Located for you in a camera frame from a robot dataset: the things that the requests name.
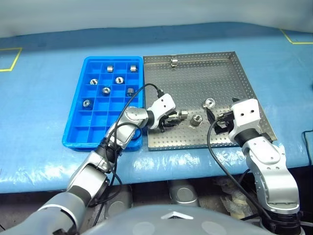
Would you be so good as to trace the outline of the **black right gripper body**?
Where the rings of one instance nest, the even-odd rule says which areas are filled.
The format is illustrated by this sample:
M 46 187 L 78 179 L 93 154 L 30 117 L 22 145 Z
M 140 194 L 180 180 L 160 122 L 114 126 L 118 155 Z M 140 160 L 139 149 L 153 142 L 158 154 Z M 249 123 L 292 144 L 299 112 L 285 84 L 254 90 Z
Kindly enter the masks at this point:
M 214 125 L 214 131 L 217 135 L 223 133 L 230 133 L 234 128 L 234 113 L 233 111 L 228 111 L 218 115 Z

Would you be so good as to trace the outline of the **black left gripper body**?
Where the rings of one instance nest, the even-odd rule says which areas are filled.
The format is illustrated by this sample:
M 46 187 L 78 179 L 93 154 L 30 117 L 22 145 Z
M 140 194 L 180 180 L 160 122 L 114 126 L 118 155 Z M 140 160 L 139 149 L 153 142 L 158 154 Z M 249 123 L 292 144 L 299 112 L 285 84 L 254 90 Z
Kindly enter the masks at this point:
M 167 115 L 164 115 L 160 120 L 159 120 L 159 123 L 158 123 L 158 128 L 160 130 L 160 132 L 165 132 L 165 128 L 170 128 L 170 127 L 173 127 L 174 124 L 168 120 L 169 117 L 171 115 L 173 115 L 174 112 L 170 112 L 169 114 Z

